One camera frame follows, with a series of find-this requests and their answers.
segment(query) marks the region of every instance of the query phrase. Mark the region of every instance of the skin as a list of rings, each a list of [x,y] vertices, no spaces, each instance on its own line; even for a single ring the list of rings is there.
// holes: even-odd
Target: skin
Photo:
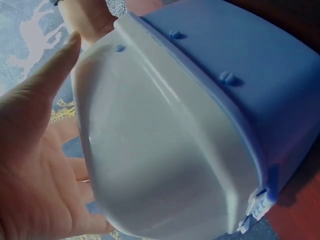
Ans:
[[[74,33],[38,73],[0,97],[0,239],[53,240],[114,230],[85,207],[94,195],[83,182],[89,179],[84,159],[62,152],[62,144],[79,135],[76,119],[49,122],[53,99],[80,48]]]

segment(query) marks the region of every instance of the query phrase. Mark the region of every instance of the finger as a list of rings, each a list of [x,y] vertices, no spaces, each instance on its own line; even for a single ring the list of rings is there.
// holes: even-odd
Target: finger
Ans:
[[[58,89],[77,63],[81,49],[81,37],[74,32],[67,45],[59,50],[35,75],[26,79],[21,87],[53,99]]]
[[[91,221],[87,234],[109,234],[116,230],[102,214],[90,214]]]
[[[70,162],[75,179],[78,182],[89,180],[86,162],[83,158],[69,157],[67,160]]]
[[[79,136],[76,116],[70,116],[61,120],[53,121],[50,123],[50,127],[58,134],[61,144]]]
[[[1,97],[2,128],[7,129],[6,135],[12,141],[7,141],[8,145],[23,143],[22,148],[28,149],[29,144],[43,135],[50,119],[53,98],[77,62],[80,45],[81,38],[75,33],[69,44],[58,51],[37,74]]]
[[[89,204],[95,201],[94,192],[90,182],[77,182],[77,186],[79,188],[81,201],[84,204]]]

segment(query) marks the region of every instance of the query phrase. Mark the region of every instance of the wooden surface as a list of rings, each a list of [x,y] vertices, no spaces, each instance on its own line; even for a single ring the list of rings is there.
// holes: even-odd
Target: wooden surface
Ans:
[[[267,219],[280,240],[320,240],[320,137]]]

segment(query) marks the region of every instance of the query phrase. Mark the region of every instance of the wrist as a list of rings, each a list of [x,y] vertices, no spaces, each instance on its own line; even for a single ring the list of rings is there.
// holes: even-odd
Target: wrist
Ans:
[[[114,29],[105,0],[60,0],[58,7],[69,32],[77,31],[92,44]]]

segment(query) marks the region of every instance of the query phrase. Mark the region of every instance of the plastic container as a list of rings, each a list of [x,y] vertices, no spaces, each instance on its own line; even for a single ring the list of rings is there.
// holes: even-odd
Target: plastic container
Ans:
[[[149,239],[244,233],[320,132],[320,56],[222,0],[114,27],[81,55],[73,83],[107,219]]]

